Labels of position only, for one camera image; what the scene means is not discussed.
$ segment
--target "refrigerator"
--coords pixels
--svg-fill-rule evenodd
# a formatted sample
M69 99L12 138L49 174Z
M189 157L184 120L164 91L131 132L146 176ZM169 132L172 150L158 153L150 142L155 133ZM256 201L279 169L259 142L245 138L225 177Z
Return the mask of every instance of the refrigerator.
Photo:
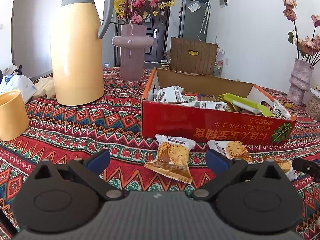
M194 3L200 6L199 9L192 12L189 9ZM205 22L202 32L200 33L202 22L205 16L205 9L207 4L200 1L183 0L181 5L180 24L179 24L179 38L184 38L191 41L203 41L205 42L207 32L204 34Z

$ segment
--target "screw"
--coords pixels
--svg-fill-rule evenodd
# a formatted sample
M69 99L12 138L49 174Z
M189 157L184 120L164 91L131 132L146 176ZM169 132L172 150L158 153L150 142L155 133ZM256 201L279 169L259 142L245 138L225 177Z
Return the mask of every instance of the screw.
M109 198L119 198L121 197L122 192L118 189L112 189L107 191L106 196Z
M209 196L209 191L207 191L206 189L196 189L193 192L193 195L195 195L196 197L207 197Z

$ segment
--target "doorway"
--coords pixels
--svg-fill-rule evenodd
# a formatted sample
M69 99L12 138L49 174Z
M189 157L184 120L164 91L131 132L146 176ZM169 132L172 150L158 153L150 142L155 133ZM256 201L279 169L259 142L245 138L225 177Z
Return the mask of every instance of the doorway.
M153 37L155 43L145 50L145 68L160 67L167 46L170 8L166 7L156 16L153 14L143 24L147 26L147 36ZM121 26L116 25L116 36L121 34ZM120 48L115 47L115 67L120 67Z

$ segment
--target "yellow thermos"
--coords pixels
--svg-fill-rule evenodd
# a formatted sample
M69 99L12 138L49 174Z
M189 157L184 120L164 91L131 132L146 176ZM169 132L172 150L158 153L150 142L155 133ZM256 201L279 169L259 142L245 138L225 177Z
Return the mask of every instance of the yellow thermos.
M113 13L107 2L103 24L94 0L62 0L51 32L51 63L57 101L84 105L103 96L102 44Z

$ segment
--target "purple ceramic vase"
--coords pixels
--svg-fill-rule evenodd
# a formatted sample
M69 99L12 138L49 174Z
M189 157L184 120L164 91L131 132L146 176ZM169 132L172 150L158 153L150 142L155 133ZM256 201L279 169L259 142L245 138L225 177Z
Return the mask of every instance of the purple ceramic vase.
M287 94L287 98L298 106L302 105L304 93L310 89L312 70L312 65L296 58L289 79L291 87Z
M112 44L120 47L120 77L124 81L137 81L143 77L145 48L154 44L147 34L147 27L139 24L121 25L121 36Z

